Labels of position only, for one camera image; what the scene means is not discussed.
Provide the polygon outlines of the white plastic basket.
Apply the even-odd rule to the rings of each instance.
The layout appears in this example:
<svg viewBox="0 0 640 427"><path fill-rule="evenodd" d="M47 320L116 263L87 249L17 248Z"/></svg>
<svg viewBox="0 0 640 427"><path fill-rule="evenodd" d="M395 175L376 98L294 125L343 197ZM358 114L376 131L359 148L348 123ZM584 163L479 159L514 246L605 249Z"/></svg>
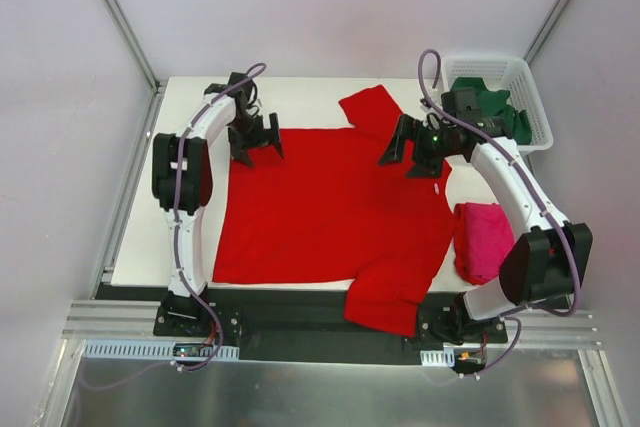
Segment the white plastic basket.
<svg viewBox="0 0 640 427"><path fill-rule="evenodd" d="M529 65L519 57L496 54L445 56L442 60L442 83L449 91L459 77L481 78L490 91L508 90L508 103L527 114L532 131L528 144L520 145L523 156L548 150L553 134Z"/></svg>

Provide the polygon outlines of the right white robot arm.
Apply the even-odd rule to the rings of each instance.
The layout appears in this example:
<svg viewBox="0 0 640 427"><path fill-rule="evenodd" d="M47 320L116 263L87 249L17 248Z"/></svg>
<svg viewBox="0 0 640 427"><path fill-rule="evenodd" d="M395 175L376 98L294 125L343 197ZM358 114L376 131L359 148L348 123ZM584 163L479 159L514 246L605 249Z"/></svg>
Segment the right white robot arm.
<svg viewBox="0 0 640 427"><path fill-rule="evenodd" d="M501 117L483 114L472 89L446 92L442 100L437 104L425 96L421 101L438 114L436 125L400 115L378 163L400 162L411 142L408 177L434 178L446 158L461 155L483 177L506 215L515 244L497 277L458 294L449 311L429 324L433 337L461 345L526 308L558 315L552 300L580 294L593 235L586 224L571 222L543 192L521 160L511 130Z"/></svg>

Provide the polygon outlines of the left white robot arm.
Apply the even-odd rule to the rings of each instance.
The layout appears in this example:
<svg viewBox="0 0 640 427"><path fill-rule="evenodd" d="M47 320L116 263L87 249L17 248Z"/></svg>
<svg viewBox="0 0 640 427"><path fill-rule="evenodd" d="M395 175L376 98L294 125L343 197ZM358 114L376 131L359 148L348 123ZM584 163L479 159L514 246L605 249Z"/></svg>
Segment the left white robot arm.
<svg viewBox="0 0 640 427"><path fill-rule="evenodd" d="M265 70L265 63L256 63L245 72L231 73L225 84L211 84L182 127L153 139L151 190L170 229L168 293L173 298L201 301L208 285L202 223L213 196L213 142L227 133L231 159L250 168L254 163L249 152L254 149L272 147L284 156L278 115L264 119L260 114L255 79Z"/></svg>

